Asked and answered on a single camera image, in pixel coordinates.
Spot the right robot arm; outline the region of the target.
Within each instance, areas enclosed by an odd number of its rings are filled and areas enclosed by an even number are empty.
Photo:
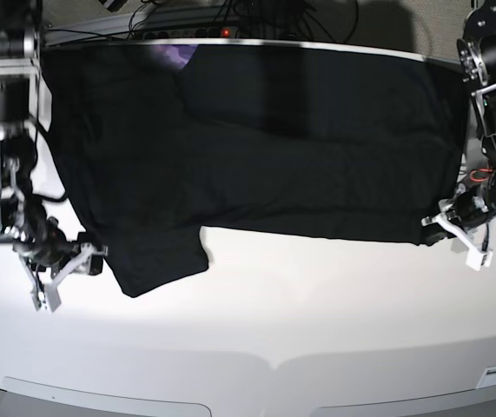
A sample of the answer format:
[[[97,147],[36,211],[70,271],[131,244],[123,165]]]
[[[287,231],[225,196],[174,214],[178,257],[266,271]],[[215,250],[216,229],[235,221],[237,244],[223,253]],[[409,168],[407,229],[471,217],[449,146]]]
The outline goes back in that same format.
[[[42,47],[42,2],[0,1],[0,244],[18,255],[35,309],[55,312],[63,280],[100,274],[108,250],[85,233],[68,240],[43,206],[52,197],[33,190],[37,140],[46,133],[41,107],[50,94]]]

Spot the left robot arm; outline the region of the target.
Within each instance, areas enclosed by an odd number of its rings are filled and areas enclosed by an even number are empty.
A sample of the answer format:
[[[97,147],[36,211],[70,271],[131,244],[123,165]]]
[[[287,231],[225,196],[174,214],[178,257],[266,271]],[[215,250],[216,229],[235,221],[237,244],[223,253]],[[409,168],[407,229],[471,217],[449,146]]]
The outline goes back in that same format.
[[[496,217],[496,1],[473,3],[457,49],[486,162],[469,169],[453,195],[439,201],[438,214],[422,223],[436,224],[456,238],[466,248],[466,265],[479,271],[490,266],[493,252],[489,234],[480,244],[473,234]]]

